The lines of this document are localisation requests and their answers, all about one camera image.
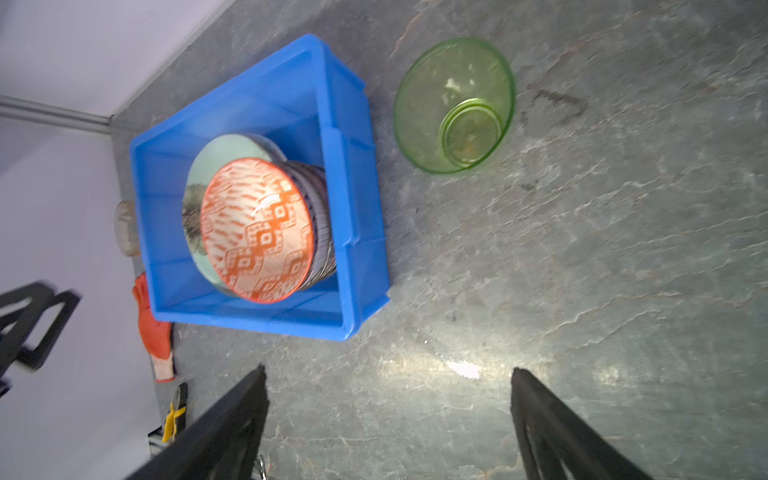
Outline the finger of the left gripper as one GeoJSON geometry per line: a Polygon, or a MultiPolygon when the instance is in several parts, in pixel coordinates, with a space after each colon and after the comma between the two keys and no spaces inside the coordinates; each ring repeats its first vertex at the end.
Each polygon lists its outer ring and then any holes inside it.
{"type": "Polygon", "coordinates": [[[30,371],[38,371],[48,359],[53,347],[81,301],[75,290],[56,293],[54,287],[42,281],[29,283],[1,293],[1,308],[10,310],[1,315],[1,395],[12,384],[5,378],[9,367],[19,363],[30,371]],[[58,314],[36,345],[27,340],[44,314],[59,307],[58,314]]]}

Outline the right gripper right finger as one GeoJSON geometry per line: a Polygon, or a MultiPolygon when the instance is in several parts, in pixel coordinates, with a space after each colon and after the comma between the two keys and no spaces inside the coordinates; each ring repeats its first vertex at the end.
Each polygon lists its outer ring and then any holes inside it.
{"type": "Polygon", "coordinates": [[[528,479],[647,479],[530,371],[513,370],[511,415],[528,479]]]}

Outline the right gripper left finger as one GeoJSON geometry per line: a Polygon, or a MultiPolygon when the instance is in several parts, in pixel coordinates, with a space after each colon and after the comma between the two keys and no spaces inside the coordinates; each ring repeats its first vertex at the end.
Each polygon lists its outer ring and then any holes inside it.
{"type": "Polygon", "coordinates": [[[265,479],[259,453],[269,409],[259,365],[131,479],[265,479]]]}

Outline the orange blue patterned bowl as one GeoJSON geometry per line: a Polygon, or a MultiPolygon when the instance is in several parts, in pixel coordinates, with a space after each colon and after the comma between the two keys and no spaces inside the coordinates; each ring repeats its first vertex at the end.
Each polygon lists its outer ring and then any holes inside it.
{"type": "Polygon", "coordinates": [[[308,205],[274,163],[242,158],[222,167],[206,189],[200,220],[213,268],[242,299],[280,302],[310,273],[314,233],[308,205]]]}

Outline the green pineapple plate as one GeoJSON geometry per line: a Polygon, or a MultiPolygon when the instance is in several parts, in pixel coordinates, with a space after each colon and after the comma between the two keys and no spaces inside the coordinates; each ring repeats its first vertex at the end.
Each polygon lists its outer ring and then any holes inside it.
{"type": "Polygon", "coordinates": [[[276,143],[257,134],[226,134],[208,142],[195,157],[190,168],[182,202],[182,227],[195,266],[218,291],[235,294],[219,278],[213,268],[201,233],[201,206],[213,176],[226,164],[241,158],[258,158],[268,162],[286,162],[287,157],[276,143]]]}

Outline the green glass cup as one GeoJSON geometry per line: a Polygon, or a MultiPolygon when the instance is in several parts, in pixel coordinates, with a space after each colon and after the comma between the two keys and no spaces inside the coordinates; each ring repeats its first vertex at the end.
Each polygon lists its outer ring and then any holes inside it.
{"type": "Polygon", "coordinates": [[[400,83],[393,108],[402,154],[434,174],[469,170],[501,145],[514,117],[516,84],[507,59],[471,37],[424,52],[400,83]]]}

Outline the blue plastic bin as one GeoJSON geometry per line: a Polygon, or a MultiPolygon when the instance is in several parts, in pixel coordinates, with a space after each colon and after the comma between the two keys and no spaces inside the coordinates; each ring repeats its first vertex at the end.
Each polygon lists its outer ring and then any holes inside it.
{"type": "Polygon", "coordinates": [[[157,320],[343,341],[386,304],[364,88],[307,34],[132,141],[157,320]]]}

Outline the orange work glove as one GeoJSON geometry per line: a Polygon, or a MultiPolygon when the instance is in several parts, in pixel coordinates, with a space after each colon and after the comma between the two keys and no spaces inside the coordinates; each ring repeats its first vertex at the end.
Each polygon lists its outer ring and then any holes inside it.
{"type": "Polygon", "coordinates": [[[146,274],[135,280],[132,288],[138,308],[138,330],[142,343],[150,356],[157,383],[168,383],[175,378],[172,353],[172,325],[158,321],[152,310],[146,274]]]}

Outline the yellow handled pliers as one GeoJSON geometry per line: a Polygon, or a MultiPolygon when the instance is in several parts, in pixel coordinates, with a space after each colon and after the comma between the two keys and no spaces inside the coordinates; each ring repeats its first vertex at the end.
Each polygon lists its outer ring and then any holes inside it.
{"type": "Polygon", "coordinates": [[[186,409],[188,400],[188,384],[182,382],[175,391],[168,414],[162,428],[161,441],[169,443],[182,433],[186,427],[186,409]]]}

